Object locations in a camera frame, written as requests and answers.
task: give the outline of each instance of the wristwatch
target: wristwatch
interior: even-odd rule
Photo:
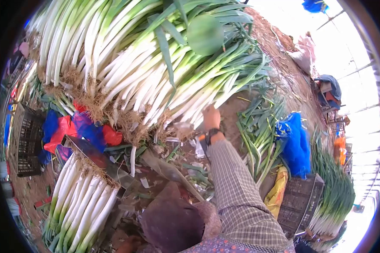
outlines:
[[[218,128],[212,128],[207,131],[207,133],[205,134],[205,142],[207,143],[207,146],[211,145],[211,137],[218,134],[219,132],[223,133]]]

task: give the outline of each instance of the hand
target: hand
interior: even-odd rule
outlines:
[[[203,111],[203,122],[206,131],[213,128],[220,128],[221,114],[218,109],[214,108],[213,104],[207,106],[207,108]]]
[[[121,246],[117,249],[115,253],[132,253],[137,251],[138,247],[141,245],[142,238],[139,236],[130,236],[128,239],[124,240]]]

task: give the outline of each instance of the person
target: person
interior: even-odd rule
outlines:
[[[212,133],[208,153],[221,218],[219,231],[211,230],[214,222],[205,215],[201,217],[203,208],[181,199],[178,186],[170,182],[149,204],[141,219],[144,235],[153,250],[148,247],[137,252],[295,252],[293,241],[285,237],[264,205],[237,151],[218,131],[219,110],[210,105],[203,117],[206,132]],[[116,253],[132,252],[133,245],[140,244],[139,240],[130,237]]]

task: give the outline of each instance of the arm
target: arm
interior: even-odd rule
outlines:
[[[219,128],[219,122],[219,111],[208,107],[204,112],[206,129]],[[221,236],[277,251],[291,246],[232,144],[222,133],[212,136],[211,143],[208,151],[223,225]]]

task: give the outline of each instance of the checkered shirt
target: checkered shirt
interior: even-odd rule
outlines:
[[[293,252],[279,223],[264,205],[247,167],[227,140],[208,149],[223,229],[220,237],[258,252]]]

